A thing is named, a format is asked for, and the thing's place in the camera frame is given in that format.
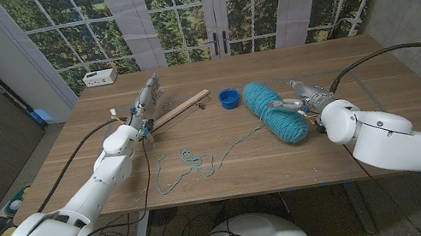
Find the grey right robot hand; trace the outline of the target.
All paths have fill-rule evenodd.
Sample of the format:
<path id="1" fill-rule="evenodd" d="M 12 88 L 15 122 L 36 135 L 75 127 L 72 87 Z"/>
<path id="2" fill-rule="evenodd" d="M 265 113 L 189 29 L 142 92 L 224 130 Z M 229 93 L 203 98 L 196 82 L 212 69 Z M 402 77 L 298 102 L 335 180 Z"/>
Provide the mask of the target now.
<path id="1" fill-rule="evenodd" d="M 308 85 L 304 82 L 290 80 L 288 85 L 294 90 L 297 98 L 285 98 L 270 101 L 267 108 L 284 112 L 306 114 L 314 112 L 321 115 L 327 106 L 336 103 L 342 108 L 353 109 L 354 105 L 346 100 L 337 99 L 335 95 L 321 86 Z"/>

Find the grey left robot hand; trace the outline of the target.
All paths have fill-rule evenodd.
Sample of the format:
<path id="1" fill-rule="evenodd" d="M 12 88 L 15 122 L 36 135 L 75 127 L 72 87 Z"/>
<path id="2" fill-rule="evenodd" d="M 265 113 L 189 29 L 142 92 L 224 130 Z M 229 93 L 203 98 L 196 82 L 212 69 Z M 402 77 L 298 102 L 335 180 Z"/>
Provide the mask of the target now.
<path id="1" fill-rule="evenodd" d="M 164 90 L 160 86 L 159 75 L 154 73 L 145 83 L 134 101 L 131 115 L 127 118 L 127 125 L 136 128 L 140 137 L 146 136 L 146 123 L 152 118 L 157 107 L 158 99 Z"/>

